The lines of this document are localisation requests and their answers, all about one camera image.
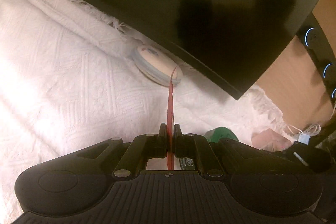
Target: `blue led ring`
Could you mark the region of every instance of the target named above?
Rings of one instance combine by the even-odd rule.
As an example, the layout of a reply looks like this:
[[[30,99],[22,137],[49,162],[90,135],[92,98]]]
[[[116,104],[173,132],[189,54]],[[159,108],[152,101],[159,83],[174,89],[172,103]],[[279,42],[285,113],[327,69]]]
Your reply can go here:
[[[327,71],[327,68],[328,68],[329,66],[331,66],[331,65],[333,65],[333,63],[330,63],[330,64],[326,65],[326,67],[324,68],[324,71],[323,71],[323,78],[326,77],[326,71]]]
[[[336,92],[336,89],[334,89],[333,93],[331,94],[331,99],[334,98],[335,92]]]
[[[310,29],[306,32],[306,35],[305,35],[305,37],[304,37],[304,41],[305,41],[307,47],[308,47],[307,35],[308,35],[308,33],[309,33],[311,30],[313,30],[313,29],[314,29],[314,28],[310,28]]]

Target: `green cloth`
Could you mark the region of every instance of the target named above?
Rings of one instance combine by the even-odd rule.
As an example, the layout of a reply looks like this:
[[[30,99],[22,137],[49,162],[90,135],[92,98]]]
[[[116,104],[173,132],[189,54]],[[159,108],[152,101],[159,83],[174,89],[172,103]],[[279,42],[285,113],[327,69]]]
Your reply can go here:
[[[213,130],[208,131],[204,137],[208,140],[208,142],[218,143],[221,138],[229,138],[239,142],[237,136],[226,127],[217,127]]]

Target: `wooden surface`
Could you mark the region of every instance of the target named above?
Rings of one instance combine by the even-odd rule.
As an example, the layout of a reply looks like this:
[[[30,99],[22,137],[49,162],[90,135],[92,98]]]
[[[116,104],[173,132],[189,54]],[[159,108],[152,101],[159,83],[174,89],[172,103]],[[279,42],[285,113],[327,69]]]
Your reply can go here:
[[[336,53],[336,0],[319,0],[313,11]],[[329,120],[332,105],[322,78],[304,46],[295,37],[257,81],[283,112],[285,122],[298,128]]]

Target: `red tape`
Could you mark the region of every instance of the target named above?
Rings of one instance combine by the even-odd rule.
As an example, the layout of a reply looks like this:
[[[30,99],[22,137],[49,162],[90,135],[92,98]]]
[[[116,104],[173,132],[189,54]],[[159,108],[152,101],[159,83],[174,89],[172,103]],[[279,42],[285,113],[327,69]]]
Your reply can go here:
[[[173,137],[174,137],[174,111],[173,111],[173,84],[172,79],[173,70],[170,76],[169,94],[168,94],[168,109],[167,109],[167,167],[168,170],[174,170],[174,151],[173,151]]]

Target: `white textured bedspread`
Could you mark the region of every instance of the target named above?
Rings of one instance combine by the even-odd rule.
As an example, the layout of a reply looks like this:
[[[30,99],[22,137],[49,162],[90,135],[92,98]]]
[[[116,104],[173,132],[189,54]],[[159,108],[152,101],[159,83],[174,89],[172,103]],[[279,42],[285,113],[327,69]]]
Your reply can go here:
[[[166,122],[168,89],[137,69],[141,43],[71,0],[0,0],[0,223],[21,213],[14,183],[25,169],[111,137],[131,141]],[[281,111],[253,86],[236,101],[183,67],[174,90],[184,133],[230,128],[281,132]]]

